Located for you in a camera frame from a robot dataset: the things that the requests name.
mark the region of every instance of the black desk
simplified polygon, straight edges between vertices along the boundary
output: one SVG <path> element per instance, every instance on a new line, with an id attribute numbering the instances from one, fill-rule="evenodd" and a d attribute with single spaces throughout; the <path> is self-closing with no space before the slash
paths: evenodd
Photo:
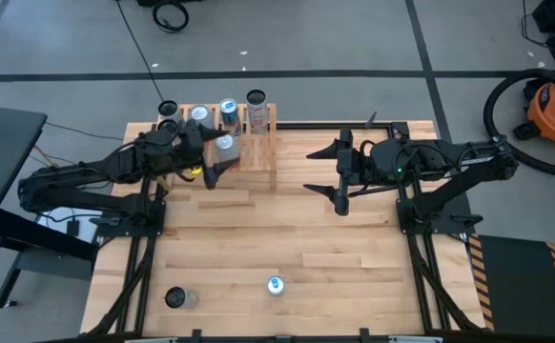
<path id="1" fill-rule="evenodd" d="M 0 108 L 0 203 L 38 139 L 47 120 L 44 113 Z M 0 303 L 6 301 L 21 268 L 23 252 L 51 251 L 93 261 L 96 247 L 61 232 L 55 232 L 0 209 L 0 248 L 19 251 L 7 281 L 0 290 Z"/>

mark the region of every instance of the black metal frame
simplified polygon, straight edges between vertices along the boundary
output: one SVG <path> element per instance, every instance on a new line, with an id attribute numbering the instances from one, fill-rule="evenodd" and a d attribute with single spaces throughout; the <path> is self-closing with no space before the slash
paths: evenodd
<path id="1" fill-rule="evenodd" d="M 366 129 L 364 122 L 343 122 L 343 123 L 315 123 L 315 122 L 288 122 L 288 123 L 277 123 L 278 130 L 337 130 L 337 129 L 350 129 L 350 130 L 363 130 Z M 397 134 L 402 134 L 408 136 L 408 126 L 406 122 L 384 122 L 384 123 L 373 123 L 371 126 L 373 130 L 387 130 L 388 137 L 396 137 Z M 421 192 L 421 184 L 419 180 L 413 183 L 413 191 L 415 194 Z M 160 186 L 157 185 L 157 196 L 155 201 L 162 201 L 162 192 Z M 406 199 L 407 192 L 405 187 L 399 188 L 400 199 Z M 421 236 L 423 239 L 425 247 L 425 259 L 421 255 L 421 251 L 417 241 L 417 235 L 415 232 L 403 232 L 406 236 L 410 257 L 413 267 L 413 274 L 416 284 L 416 291 L 419 300 L 421 322 L 423 325 L 425 335 L 430 337 L 449 337 L 449 341 L 454 342 L 485 342 L 486 340 L 491 340 L 495 342 L 555 342 L 555 337 L 539 337 L 539 336 L 528 336 L 528 335 L 517 335 L 517 334 L 501 334 L 492 333 L 485 330 L 474 330 L 479 329 L 473 323 L 465 318 L 465 315 L 458 309 L 455 302 L 451 299 L 447 291 L 441 286 L 441 277 L 439 273 L 439 267 L 437 263 L 437 257 L 435 254 L 434 244 L 432 241 L 433 229 L 429 229 L 424 232 Z M 151 271 L 154 258 L 154 246 L 156 243 L 156 237 L 151 237 L 148 240 L 147 248 L 144 253 L 142 261 L 140 261 L 139 266 L 136 268 L 135 264 L 138 255 L 138 245 L 139 238 L 134 237 L 132 239 L 132 245 L 130 247 L 130 252 L 127 262 L 127 270 L 125 275 L 125 281 L 123 285 L 123 292 L 119 295 L 115 301 L 114 307 L 117 307 L 117 314 L 113 315 L 111 320 L 104 320 L 91 330 L 89 333 L 82 334 L 81 336 L 74 339 L 66 340 L 56 340 L 51 342 L 100 342 L 101 337 L 105 337 L 105 341 L 117 341 L 115 339 L 122 339 L 124 341 L 124 335 L 131 335 L 131 338 L 142 336 L 142 330 L 144 327 L 144 319 L 146 315 L 146 304 L 148 301 L 148 292 L 151 278 Z M 441 330 L 436 330 L 432 326 L 432 320 L 430 317 L 430 311 L 428 307 L 428 299 L 425 291 L 424 278 L 435 291 L 436 301 L 439 309 L 439 318 L 441 321 Z M 129 307 L 129 296 L 137 286 L 137 283 L 141 280 L 141 289 L 139 300 L 137 304 L 136 316 L 135 316 L 135 327 L 133 332 L 125 331 L 125 322 L 127 320 L 127 311 Z M 454 319 L 463 326 L 461 331 L 451 331 L 449 315 L 452 315 Z M 115 333 L 107 334 L 113 322 L 117 320 Z M 203 342 L 266 342 L 266 343 L 292 343 L 292 342 L 339 342 L 339 343 L 371 343 L 371 342 L 398 342 L 399 337 L 397 335 L 370 335 L 368 329 L 360 328 L 360 335 L 358 336 L 261 336 L 261 337 L 201 337 L 201 330 L 193 330 L 190 337 L 181 337 L 173 339 L 174 342 L 180 343 L 200 343 Z"/>

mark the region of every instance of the can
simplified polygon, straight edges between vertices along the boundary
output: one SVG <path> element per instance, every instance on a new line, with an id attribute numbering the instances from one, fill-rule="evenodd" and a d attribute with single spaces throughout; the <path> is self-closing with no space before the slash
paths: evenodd
<path id="1" fill-rule="evenodd" d="M 239 157 L 237 140 L 231 134 L 216 139 L 216 162 L 226 162 Z"/>
<path id="2" fill-rule="evenodd" d="M 248 103 L 248 120 L 250 121 L 250 132 L 253 134 L 264 134 L 269 128 L 269 109 L 267 108 L 265 92 L 252 90 L 246 95 Z"/>
<path id="3" fill-rule="evenodd" d="M 224 99 L 220 101 L 220 116 L 225 131 L 237 137 L 241 134 L 241 122 L 239 121 L 239 110 L 237 102 L 233 99 Z"/>
<path id="4" fill-rule="evenodd" d="M 196 105 L 191 109 L 191 118 L 208 129 L 214 128 L 214 113 L 203 105 Z"/>
<path id="5" fill-rule="evenodd" d="M 267 281 L 267 290 L 270 295 L 280 296 L 284 293 L 284 280 L 281 277 L 274 275 Z"/>
<path id="6" fill-rule="evenodd" d="M 182 109 L 174 100 L 165 100 L 159 104 L 159 114 L 179 123 L 182 120 Z"/>
<path id="7" fill-rule="evenodd" d="M 198 298 L 196 291 L 171 287 L 165 293 L 165 304 L 172 309 L 192 309 L 197 305 Z"/>

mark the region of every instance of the blue can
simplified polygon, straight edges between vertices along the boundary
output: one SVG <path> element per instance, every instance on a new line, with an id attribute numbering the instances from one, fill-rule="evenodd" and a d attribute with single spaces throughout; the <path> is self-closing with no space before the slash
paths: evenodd
<path id="1" fill-rule="evenodd" d="M 237 102 L 233 99 L 220 101 L 220 117 L 224 124 L 224 130 L 237 137 L 241 134 L 241 122 L 239 121 L 239 110 Z"/>

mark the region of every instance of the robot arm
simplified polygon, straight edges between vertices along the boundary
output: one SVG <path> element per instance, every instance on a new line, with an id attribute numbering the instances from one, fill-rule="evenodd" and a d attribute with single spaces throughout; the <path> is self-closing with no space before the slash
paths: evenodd
<path id="1" fill-rule="evenodd" d="M 421 193 L 410 201 L 412 215 L 427 220 L 449 200 L 483 181 L 506 180 L 517 170 L 517 162 L 505 144 L 504 137 L 488 142 L 451 144 L 443 140 L 409 140 L 391 138 L 377 144 L 366 141 L 360 151 L 353 147 L 353 135 L 341 130 L 339 139 L 326 149 L 311 153 L 310 159 L 337 159 L 339 187 L 304 185 L 326 195 L 335 212 L 347 215 L 349 198 L 374 192 L 407 187 L 415 180 L 436 181 L 455 171 L 447 183 L 434 192 Z M 367 156 L 362 150 L 373 148 Z M 363 186 L 348 193 L 349 186 Z M 369 186 L 383 186 L 368 190 Z"/>
<path id="2" fill-rule="evenodd" d="M 185 170 L 200 167 L 206 187 L 213 189 L 220 175 L 236 163 L 236 160 L 226 161 L 209 168 L 203 158 L 204 142 L 226 131 L 207 129 L 194 121 L 163 127 L 159 126 L 159 131 L 140 133 L 133 142 L 119 147 L 103 160 L 35 171 L 19 181 L 21 207 L 28 212 L 71 207 L 143 218 L 151 206 L 147 194 L 117 197 L 84 192 L 78 187 L 102 181 L 133 184 L 144 177 L 157 178 L 172 172 L 181 176 Z"/>

